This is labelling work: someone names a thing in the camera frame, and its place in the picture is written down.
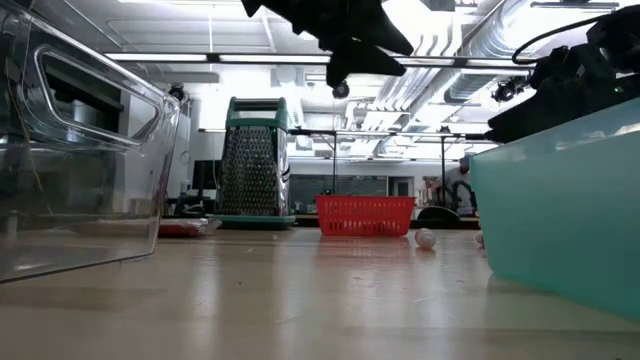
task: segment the computer monitor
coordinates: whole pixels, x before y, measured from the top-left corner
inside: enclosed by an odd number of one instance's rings
[[[193,188],[202,196],[202,190],[216,190],[220,181],[222,161],[196,160],[193,163]]]

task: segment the transparent plastic bin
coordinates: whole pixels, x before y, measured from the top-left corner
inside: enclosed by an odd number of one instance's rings
[[[0,281],[151,253],[179,103],[10,1],[0,20]]]
[[[472,158],[496,274],[640,318],[638,114],[635,99]]]

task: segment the clear plastic container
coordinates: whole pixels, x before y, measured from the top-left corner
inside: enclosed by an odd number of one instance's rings
[[[151,253],[179,103],[12,2],[0,20],[0,281]]]

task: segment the white ball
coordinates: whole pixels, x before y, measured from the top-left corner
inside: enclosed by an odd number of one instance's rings
[[[420,229],[416,232],[416,243],[423,249],[431,249],[436,245],[436,234],[429,229]]]

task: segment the wooden table surface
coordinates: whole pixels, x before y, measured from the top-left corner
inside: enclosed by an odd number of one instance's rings
[[[640,325],[434,251],[317,229],[216,231],[0,286],[3,359],[640,359]]]

